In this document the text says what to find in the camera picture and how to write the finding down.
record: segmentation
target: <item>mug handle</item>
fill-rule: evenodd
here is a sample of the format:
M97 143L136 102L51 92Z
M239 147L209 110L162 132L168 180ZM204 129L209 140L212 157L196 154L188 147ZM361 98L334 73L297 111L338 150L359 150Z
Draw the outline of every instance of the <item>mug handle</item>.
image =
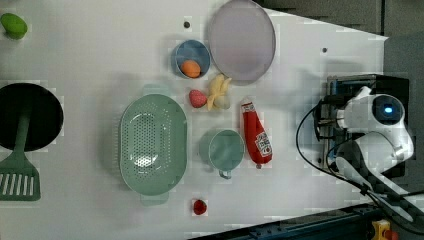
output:
M224 174L224 171L219 170L219 176L225 179L231 179L231 171L226 171L227 175Z

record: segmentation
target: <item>orange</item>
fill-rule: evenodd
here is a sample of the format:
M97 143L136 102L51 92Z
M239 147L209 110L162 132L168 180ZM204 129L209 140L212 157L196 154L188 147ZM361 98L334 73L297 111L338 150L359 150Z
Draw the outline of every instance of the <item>orange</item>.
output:
M197 78L200 76L200 66L196 61L186 60L181 65L181 71L191 78Z

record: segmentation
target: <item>red ketchup bottle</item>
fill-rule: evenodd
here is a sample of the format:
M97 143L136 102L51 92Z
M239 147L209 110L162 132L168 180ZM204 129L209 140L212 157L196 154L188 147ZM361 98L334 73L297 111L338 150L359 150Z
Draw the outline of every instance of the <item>red ketchup bottle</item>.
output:
M262 164L268 163L272 159L271 143L249 98L243 100L241 110L247 151L256 163L256 168L260 169Z

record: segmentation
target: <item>green spatula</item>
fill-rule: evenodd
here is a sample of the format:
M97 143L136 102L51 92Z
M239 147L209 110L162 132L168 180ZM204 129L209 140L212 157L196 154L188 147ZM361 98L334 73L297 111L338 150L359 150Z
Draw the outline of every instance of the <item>green spatula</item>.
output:
M19 117L15 148L0 162L0 201L36 201L40 199L40 176L25 156L32 106L24 104Z

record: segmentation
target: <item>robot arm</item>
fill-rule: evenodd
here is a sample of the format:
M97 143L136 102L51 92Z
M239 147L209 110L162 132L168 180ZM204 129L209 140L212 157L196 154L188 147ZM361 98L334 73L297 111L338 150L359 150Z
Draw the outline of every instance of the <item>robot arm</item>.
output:
M370 93L371 89L363 87L344 109L337 111L340 128L366 135L341 145L336 154L336 165L346 178L367 185L374 193L388 196L379 200L413 222L417 217L424 217L424 201L402 197L408 192L381 174L414 153L412 139L404 124L405 110L392 96Z

